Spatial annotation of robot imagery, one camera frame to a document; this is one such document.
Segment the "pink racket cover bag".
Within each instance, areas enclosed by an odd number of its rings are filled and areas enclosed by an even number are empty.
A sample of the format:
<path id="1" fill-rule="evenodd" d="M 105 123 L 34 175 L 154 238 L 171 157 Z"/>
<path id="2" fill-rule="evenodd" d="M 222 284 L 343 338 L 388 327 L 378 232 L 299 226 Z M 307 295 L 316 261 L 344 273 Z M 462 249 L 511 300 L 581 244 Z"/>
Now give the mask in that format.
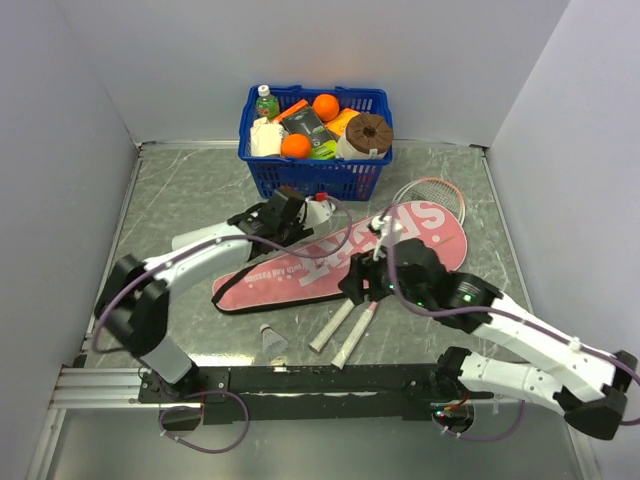
<path id="1" fill-rule="evenodd" d="M 341 299 L 338 282 L 349 270 L 350 257 L 376 245 L 377 237 L 368 228 L 370 222 L 355 223 L 349 236 L 341 229 L 297 250 L 319 254 L 319 259 L 282 253 L 248 271 L 219 277 L 212 285 L 214 307 L 226 315 L 241 315 Z M 443 206 L 428 201 L 402 203 L 396 208 L 396 223 L 402 226 L 403 240 L 421 240 L 436 251 L 447 269 L 456 270 L 464 263 L 466 234 Z"/>

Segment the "white shuttlecock front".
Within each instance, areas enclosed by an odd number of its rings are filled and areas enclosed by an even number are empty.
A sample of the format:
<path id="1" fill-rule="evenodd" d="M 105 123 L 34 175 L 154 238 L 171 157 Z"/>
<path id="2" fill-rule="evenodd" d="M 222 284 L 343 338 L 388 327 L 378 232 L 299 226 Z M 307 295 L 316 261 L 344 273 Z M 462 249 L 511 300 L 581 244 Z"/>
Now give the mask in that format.
<path id="1" fill-rule="evenodd" d="M 274 331 L 270 325 L 261 325 L 260 333 L 262 336 L 263 352 L 268 358 L 276 358 L 283 354 L 288 348 L 288 340 Z"/>

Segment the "white shuttlecock tube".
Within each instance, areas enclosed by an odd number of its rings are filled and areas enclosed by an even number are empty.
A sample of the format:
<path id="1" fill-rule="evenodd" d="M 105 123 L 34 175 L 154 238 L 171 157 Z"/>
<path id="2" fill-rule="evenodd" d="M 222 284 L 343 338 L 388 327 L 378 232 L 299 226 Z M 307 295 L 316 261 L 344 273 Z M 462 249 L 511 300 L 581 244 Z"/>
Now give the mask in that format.
<path id="1" fill-rule="evenodd" d="M 233 232 L 234 228 L 227 223 L 218 223 L 175 236 L 171 241 L 171 248 L 176 254 L 199 252 L 216 245 L 221 238 Z"/>

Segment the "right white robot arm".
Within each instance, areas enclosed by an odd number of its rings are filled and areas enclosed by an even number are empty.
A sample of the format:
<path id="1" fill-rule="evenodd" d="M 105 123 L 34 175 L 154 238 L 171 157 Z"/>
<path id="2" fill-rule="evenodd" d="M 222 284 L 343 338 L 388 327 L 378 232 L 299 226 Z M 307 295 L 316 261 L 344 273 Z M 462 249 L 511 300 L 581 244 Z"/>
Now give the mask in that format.
<path id="1" fill-rule="evenodd" d="M 396 296 L 411 312 L 488 340 L 521 358 L 499 361 L 458 347 L 440 358 L 438 390 L 448 398 L 492 392 L 543 406 L 574 429 L 611 440 L 637 382 L 637 358 L 590 347 L 535 317 L 478 276 L 449 271 L 418 239 L 384 250 L 355 254 L 338 284 L 355 304 Z"/>

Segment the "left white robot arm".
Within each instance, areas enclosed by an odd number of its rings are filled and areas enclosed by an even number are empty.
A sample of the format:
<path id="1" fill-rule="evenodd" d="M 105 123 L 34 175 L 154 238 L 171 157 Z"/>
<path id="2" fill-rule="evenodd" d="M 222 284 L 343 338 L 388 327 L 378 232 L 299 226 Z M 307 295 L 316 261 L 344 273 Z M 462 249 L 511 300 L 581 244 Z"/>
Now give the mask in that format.
<path id="1" fill-rule="evenodd" d="M 96 328 L 156 373 L 172 400 L 187 401 L 200 385 L 199 368 L 168 336 L 170 303 L 213 273 L 310 236 L 331 215 L 327 201 L 281 187 L 266 202 L 183 235 L 168 254 L 127 255 L 114 264 L 96 303 Z"/>

